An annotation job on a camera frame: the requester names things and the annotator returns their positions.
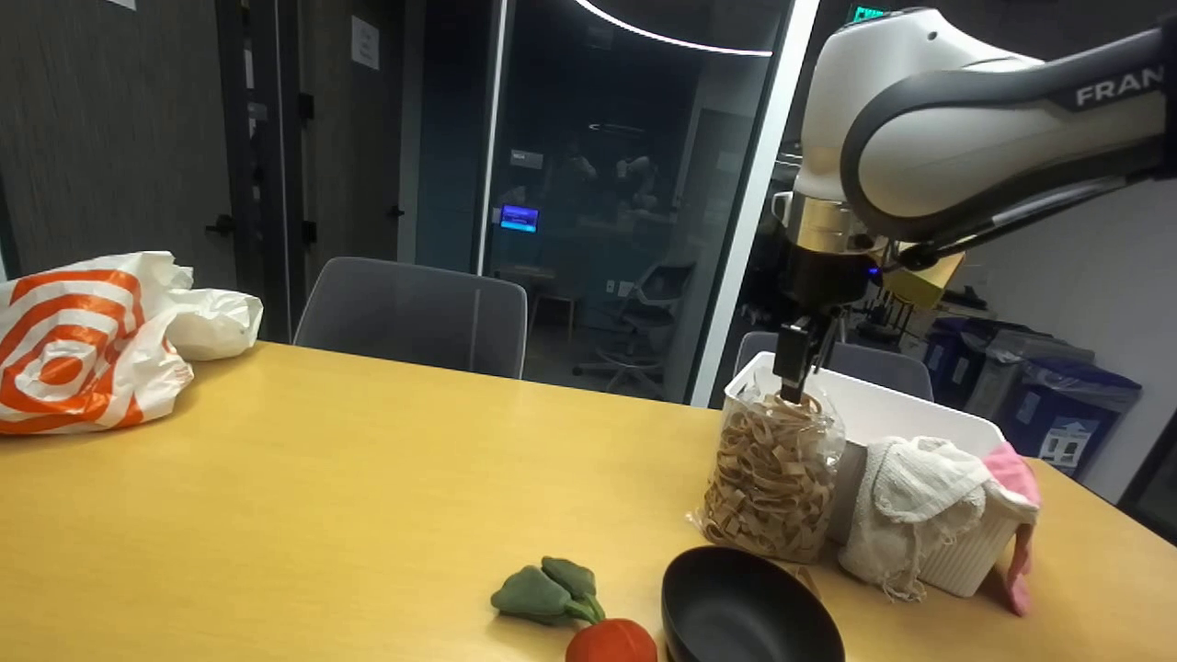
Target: white plastic bag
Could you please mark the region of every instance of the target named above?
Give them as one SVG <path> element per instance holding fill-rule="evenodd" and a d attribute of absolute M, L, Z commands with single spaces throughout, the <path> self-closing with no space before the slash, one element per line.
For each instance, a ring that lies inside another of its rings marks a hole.
<path fill-rule="evenodd" d="M 187 362 L 245 352 L 256 324 L 256 298 L 191 292 L 166 250 L 0 283 L 0 434 L 160 418 L 191 381 Z"/>

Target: black bowl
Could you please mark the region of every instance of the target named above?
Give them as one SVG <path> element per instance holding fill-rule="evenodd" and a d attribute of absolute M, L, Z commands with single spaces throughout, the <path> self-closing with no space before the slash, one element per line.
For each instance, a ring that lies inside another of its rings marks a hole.
<path fill-rule="evenodd" d="M 740 549 L 690 549 L 661 577 L 674 662 L 841 662 L 841 637 L 787 569 Z"/>

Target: desk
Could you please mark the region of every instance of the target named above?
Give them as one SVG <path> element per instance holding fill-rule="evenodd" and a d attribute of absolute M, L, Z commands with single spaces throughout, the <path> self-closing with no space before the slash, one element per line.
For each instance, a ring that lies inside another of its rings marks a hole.
<path fill-rule="evenodd" d="M 555 662 L 490 593 L 543 550 L 658 630 L 718 414 L 261 344 L 166 422 L 0 441 L 0 658 Z M 1168 658 L 1177 550 L 1038 468 L 1032 618 L 805 569 L 848 658 Z"/>

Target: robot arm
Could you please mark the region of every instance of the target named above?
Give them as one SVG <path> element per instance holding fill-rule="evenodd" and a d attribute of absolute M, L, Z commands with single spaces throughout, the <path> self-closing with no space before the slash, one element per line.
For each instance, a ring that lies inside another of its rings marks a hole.
<path fill-rule="evenodd" d="M 794 271 L 802 335 L 819 340 L 854 298 L 844 268 L 863 286 L 862 260 L 928 268 L 1134 180 L 1172 175 L 1172 59 L 1177 23 L 1055 64 L 983 44 L 939 12 L 837 31 L 802 116 L 794 252 L 814 265 Z"/>

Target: red tomato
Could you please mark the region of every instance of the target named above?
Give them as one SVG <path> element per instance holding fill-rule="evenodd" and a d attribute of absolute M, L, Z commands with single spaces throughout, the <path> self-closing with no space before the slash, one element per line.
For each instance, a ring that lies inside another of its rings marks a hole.
<path fill-rule="evenodd" d="M 567 644 L 567 662 L 658 662 L 658 644 L 643 626 L 608 618 Z"/>

